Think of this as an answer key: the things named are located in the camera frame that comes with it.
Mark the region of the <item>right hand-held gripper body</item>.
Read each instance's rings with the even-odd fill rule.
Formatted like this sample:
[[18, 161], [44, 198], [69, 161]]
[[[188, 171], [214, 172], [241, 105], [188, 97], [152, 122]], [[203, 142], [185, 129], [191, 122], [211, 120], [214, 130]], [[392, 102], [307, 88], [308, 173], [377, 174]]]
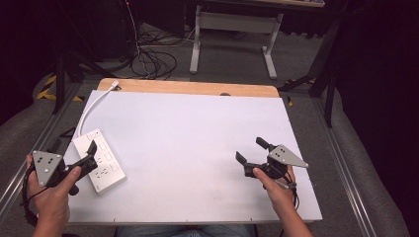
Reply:
[[307, 168], [308, 164], [290, 151], [285, 145], [275, 145], [276, 148], [269, 152], [267, 161], [263, 164], [247, 163], [243, 166], [244, 176], [255, 178], [254, 168], [261, 169], [271, 179], [283, 178], [288, 171], [288, 166]]

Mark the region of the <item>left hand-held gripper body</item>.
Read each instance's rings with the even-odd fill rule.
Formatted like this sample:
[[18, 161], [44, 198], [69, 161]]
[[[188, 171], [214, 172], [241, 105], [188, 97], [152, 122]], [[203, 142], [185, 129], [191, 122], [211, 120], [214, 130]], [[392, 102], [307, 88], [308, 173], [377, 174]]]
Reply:
[[59, 154], [34, 151], [34, 164], [41, 187], [54, 188], [59, 185], [76, 167], [76, 164], [67, 166], [63, 156]]

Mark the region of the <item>white power strip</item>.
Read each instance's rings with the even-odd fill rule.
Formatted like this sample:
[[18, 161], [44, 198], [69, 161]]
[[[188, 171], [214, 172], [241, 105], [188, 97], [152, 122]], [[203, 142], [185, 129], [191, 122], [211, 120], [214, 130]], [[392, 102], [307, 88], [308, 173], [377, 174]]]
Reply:
[[95, 142], [97, 147], [94, 159], [98, 167], [89, 173], [89, 178], [96, 193], [102, 195], [124, 182], [126, 174], [99, 129], [73, 139], [73, 144], [81, 158], [87, 155], [92, 142]]

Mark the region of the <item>person's left hand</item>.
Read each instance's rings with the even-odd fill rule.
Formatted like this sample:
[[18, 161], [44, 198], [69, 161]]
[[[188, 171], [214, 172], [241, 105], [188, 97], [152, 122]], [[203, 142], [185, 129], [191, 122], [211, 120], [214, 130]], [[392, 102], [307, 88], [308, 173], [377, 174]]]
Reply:
[[39, 213], [39, 222], [63, 222], [70, 217], [68, 198], [70, 189], [75, 185], [81, 174], [81, 168], [76, 166], [56, 187], [42, 192], [35, 172], [29, 176], [29, 194], [38, 194], [33, 198]]

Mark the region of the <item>person's right hand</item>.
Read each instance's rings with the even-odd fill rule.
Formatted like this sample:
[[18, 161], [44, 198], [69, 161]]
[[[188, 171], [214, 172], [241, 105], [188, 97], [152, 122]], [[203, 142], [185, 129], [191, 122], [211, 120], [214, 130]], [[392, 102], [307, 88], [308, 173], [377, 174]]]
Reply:
[[292, 191], [281, 188], [259, 168], [254, 168], [253, 174], [265, 187], [276, 214], [294, 211]]

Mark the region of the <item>white table board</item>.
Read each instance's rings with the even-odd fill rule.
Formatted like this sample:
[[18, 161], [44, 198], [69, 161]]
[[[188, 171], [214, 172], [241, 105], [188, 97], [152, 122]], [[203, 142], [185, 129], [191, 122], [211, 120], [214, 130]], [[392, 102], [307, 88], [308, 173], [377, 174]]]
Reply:
[[278, 217], [235, 155], [261, 164], [259, 137], [299, 151], [280, 98], [110, 92], [87, 101], [126, 181], [99, 195], [89, 178], [69, 201], [73, 223], [267, 223]]

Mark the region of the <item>black tripod stand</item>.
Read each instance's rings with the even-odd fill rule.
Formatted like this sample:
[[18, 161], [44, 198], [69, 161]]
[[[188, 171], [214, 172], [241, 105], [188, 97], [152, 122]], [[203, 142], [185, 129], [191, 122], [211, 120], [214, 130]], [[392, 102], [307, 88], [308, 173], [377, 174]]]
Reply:
[[56, 102], [53, 112], [57, 114], [63, 108], [65, 102], [65, 76], [68, 76], [72, 83], [81, 83], [84, 80], [81, 64], [104, 78], [112, 78], [114, 74], [96, 64], [77, 49], [67, 25], [65, 11], [61, 8], [59, 0], [45, 1], [51, 8], [51, 19], [49, 21], [52, 23], [52, 44], [56, 67]]

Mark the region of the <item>black angled stand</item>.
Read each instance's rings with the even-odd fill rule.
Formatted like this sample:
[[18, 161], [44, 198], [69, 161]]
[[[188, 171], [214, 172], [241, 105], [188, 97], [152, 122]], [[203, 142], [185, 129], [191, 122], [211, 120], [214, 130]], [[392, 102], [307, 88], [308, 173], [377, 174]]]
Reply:
[[295, 81], [286, 83], [279, 88], [280, 92], [286, 92], [314, 79], [314, 84], [310, 87], [308, 94], [311, 98], [319, 98], [324, 90], [327, 90], [324, 119], [329, 127], [332, 126], [332, 108], [336, 88], [336, 80], [333, 75], [335, 66], [332, 59], [332, 50], [336, 47], [335, 39], [339, 33], [340, 25], [340, 20], [335, 20], [333, 22], [327, 31], [307, 74]]

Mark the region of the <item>person's blue jeans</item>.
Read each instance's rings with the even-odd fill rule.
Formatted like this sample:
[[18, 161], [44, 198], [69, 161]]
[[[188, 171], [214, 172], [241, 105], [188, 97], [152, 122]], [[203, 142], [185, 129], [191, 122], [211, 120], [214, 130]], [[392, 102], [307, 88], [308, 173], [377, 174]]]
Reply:
[[116, 228], [115, 237], [256, 237], [249, 224], [130, 225]]

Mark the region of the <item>black curtain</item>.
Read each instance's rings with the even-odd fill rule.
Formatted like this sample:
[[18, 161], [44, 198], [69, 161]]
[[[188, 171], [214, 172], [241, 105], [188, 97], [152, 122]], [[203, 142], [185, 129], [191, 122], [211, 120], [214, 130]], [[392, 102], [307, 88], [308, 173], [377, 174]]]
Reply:
[[36, 0], [0, 0], [0, 125], [28, 106], [53, 62]]
[[419, 0], [373, 0], [341, 30], [344, 112], [419, 237]]

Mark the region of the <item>wooden desk top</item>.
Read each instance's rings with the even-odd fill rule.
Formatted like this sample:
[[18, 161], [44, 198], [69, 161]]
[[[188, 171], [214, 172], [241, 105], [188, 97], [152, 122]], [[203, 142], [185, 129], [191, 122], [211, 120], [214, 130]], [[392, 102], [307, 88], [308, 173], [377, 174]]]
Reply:
[[304, 6], [322, 8], [325, 6], [324, 0], [205, 0], [218, 1], [238, 4], [269, 4], [269, 5], [287, 5], [287, 6]]

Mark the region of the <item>black bracket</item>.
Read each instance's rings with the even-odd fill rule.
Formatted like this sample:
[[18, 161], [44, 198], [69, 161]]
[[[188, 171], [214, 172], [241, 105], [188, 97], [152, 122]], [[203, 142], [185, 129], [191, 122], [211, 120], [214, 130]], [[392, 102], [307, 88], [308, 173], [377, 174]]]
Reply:
[[65, 130], [58, 136], [54, 136], [47, 144], [46, 151], [49, 153], [56, 153], [63, 143], [64, 139], [70, 139], [76, 131], [75, 127]]

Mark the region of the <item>grey metal desk frame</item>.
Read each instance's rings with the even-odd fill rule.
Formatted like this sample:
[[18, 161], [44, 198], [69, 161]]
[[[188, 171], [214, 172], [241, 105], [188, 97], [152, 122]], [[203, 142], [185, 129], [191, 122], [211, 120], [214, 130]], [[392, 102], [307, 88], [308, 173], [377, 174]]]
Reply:
[[265, 60], [269, 77], [276, 80], [278, 75], [272, 58], [272, 50], [275, 45], [280, 26], [283, 21], [283, 14], [278, 14], [275, 18], [242, 16], [220, 13], [208, 13], [202, 11], [203, 7], [198, 6], [195, 14], [194, 44], [190, 64], [190, 72], [196, 74], [200, 59], [200, 36], [201, 29], [237, 31], [256, 34], [269, 34], [269, 43], [262, 47], [262, 54]]

